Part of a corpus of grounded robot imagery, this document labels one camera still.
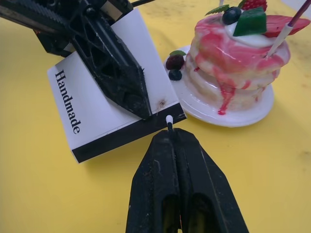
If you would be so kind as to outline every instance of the strawberry slice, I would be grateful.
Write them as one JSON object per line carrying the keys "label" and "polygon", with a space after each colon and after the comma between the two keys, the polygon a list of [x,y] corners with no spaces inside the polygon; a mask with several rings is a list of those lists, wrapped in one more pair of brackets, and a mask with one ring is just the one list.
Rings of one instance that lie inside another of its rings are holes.
{"label": "strawberry slice", "polygon": [[[266,37],[277,37],[286,23],[289,23],[293,17],[288,16],[267,16],[267,32],[264,34]],[[290,35],[294,35],[300,30],[304,29],[311,23],[310,20],[300,18],[294,25]]]}

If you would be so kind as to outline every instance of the white paper box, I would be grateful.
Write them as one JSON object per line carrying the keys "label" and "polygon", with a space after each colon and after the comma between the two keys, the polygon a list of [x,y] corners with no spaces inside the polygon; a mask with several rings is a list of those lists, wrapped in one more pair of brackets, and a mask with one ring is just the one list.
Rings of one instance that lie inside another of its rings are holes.
{"label": "white paper box", "polygon": [[153,116],[142,120],[105,97],[77,52],[48,71],[69,147],[80,163],[186,118],[146,25],[135,9],[112,29],[144,69]]}

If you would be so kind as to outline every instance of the black cable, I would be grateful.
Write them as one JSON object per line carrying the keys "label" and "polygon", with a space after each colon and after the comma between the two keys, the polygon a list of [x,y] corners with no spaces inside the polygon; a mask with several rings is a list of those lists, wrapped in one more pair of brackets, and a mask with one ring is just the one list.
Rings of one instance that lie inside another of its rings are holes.
{"label": "black cable", "polygon": [[137,6],[140,6],[140,5],[143,5],[143,4],[146,4],[146,3],[150,3],[154,0],[138,0],[138,1],[135,1],[132,3],[132,6],[133,7],[137,7]]}

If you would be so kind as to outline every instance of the pink stick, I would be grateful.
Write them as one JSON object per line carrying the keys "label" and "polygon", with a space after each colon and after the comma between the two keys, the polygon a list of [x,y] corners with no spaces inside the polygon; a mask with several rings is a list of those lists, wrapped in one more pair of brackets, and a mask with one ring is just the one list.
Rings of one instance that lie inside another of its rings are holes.
{"label": "pink stick", "polygon": [[311,0],[306,0],[306,2],[302,5],[302,7],[299,9],[299,11],[296,13],[296,15],[290,21],[288,26],[293,27],[294,24],[297,22],[297,20],[299,20],[299,18],[302,16],[302,14],[308,9],[310,4],[311,4]]}

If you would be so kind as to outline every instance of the white cream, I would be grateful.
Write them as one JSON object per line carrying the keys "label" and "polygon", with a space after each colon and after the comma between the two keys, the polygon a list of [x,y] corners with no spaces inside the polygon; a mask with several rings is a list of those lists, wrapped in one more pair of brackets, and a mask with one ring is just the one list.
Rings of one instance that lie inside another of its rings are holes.
{"label": "white cream", "polygon": [[235,22],[230,25],[226,25],[225,31],[231,39],[238,41],[242,44],[245,44],[251,47],[256,47],[256,48],[263,48],[263,47],[272,46],[276,40],[276,38],[268,38],[261,34],[233,36],[233,33],[235,31],[237,24],[238,22]]}

